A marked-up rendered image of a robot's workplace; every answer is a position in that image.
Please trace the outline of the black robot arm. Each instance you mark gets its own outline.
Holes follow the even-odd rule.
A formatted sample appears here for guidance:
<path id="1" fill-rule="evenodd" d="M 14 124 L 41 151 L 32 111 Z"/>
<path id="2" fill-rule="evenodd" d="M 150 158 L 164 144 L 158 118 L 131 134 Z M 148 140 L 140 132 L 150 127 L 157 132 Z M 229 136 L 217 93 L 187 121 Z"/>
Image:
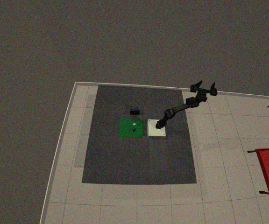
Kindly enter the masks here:
<path id="1" fill-rule="evenodd" d="M 173 111 L 173 114 L 171 114 L 170 109 L 167 109 L 164 113 L 164 115 L 165 115 L 164 118 L 157 121 L 156 129 L 161 129 L 161 128 L 165 127 L 165 125 L 167 125 L 166 121 L 168 119 L 173 118 L 177 112 L 184 110 L 184 109 L 187 109 L 189 107 L 190 108 L 198 107 L 199 103 L 206 102 L 206 101 L 207 101 L 206 95 L 200 95 L 200 93 L 198 93 L 198 96 L 196 96 L 195 98 L 194 97 L 187 98 L 185 104 L 171 108 Z"/>

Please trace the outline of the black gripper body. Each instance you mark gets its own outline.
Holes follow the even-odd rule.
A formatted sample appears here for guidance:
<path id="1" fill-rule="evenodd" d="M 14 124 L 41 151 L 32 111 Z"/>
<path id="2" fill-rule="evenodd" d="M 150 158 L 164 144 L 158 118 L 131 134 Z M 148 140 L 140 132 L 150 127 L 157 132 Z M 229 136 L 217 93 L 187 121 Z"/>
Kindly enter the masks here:
<path id="1" fill-rule="evenodd" d="M 200 93 L 200 95 L 206 95 L 206 93 L 210 93 L 211 96 L 216 96 L 217 95 L 217 89 L 215 89 L 215 90 L 216 90 L 216 93 L 211 93 L 211 89 L 206 90 L 206 89 L 199 88 L 198 92 L 197 92 L 196 90 L 194 90 L 194 85 L 191 85 L 191 92 L 197 92 L 197 93 Z"/>

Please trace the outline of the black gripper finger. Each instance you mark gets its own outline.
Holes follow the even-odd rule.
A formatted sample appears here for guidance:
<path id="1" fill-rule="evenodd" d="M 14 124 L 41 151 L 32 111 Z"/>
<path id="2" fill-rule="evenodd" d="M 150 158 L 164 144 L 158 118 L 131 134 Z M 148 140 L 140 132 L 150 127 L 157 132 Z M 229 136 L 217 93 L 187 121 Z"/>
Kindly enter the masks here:
<path id="1" fill-rule="evenodd" d="M 211 86 L 211 93 L 216 93 L 215 83 L 213 83 L 212 86 Z"/>
<path id="2" fill-rule="evenodd" d="M 202 84 L 203 81 L 198 82 L 197 84 L 194 84 L 194 90 L 198 91 L 200 85 Z"/>

